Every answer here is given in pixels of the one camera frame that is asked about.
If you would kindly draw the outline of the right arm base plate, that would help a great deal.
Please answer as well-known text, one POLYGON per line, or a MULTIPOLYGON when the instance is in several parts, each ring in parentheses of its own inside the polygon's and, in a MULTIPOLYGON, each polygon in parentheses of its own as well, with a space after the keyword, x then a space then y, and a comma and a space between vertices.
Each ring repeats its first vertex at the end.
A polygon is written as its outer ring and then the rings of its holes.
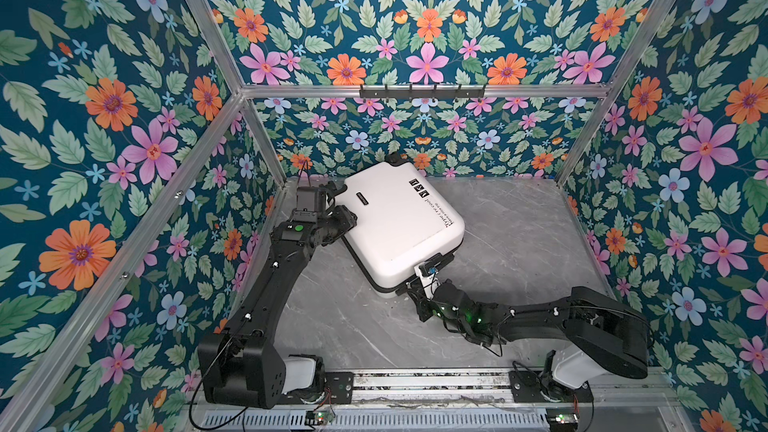
POLYGON ((590 404, 594 401, 588 386, 570 389, 535 371, 513 369, 509 373, 509 380, 516 403, 590 404))

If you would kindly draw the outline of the white hard-shell suitcase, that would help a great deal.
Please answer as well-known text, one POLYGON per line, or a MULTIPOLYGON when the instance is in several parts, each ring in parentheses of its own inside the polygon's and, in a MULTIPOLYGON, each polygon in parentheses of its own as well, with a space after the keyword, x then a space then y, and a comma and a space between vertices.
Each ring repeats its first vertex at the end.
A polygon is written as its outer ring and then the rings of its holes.
POLYGON ((342 237, 374 291, 390 298, 416 268, 442 268, 462 245, 465 221, 410 162, 392 154, 344 179, 336 197, 357 217, 342 237))

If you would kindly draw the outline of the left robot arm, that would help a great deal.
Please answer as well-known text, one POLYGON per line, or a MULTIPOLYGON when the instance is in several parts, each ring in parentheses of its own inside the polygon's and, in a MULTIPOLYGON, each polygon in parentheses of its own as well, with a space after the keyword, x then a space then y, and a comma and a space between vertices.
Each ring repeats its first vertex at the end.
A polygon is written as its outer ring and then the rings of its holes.
POLYGON ((283 357, 274 342, 288 298, 316 249, 357 224, 357 216, 336 203, 346 191, 334 182, 297 189, 296 207, 272 229, 266 261, 250 292, 223 329, 198 347, 207 402, 271 409, 291 394, 304 400, 324 394, 323 359, 283 357))

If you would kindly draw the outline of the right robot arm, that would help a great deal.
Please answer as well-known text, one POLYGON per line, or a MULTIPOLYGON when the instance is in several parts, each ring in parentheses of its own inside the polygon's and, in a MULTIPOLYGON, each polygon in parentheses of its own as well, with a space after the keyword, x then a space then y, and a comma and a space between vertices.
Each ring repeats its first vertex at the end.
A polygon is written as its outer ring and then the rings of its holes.
POLYGON ((550 401, 562 401, 590 380, 613 374, 648 376, 649 322, 639 312, 597 291, 575 286, 567 297, 530 305, 479 302, 451 281, 425 284, 414 278, 404 292, 421 321, 440 319, 444 328, 489 351, 528 339, 567 341, 548 353, 533 386, 550 401))

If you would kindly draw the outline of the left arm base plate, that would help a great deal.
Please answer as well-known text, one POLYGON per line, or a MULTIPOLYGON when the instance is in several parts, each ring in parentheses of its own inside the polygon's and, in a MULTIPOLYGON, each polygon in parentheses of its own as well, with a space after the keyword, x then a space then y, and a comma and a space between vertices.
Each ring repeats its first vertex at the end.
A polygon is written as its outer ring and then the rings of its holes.
POLYGON ((289 392, 283 399, 290 404, 319 405, 330 401, 331 404, 347 405, 352 402, 354 385, 352 372, 326 372, 316 377, 308 388, 289 392))

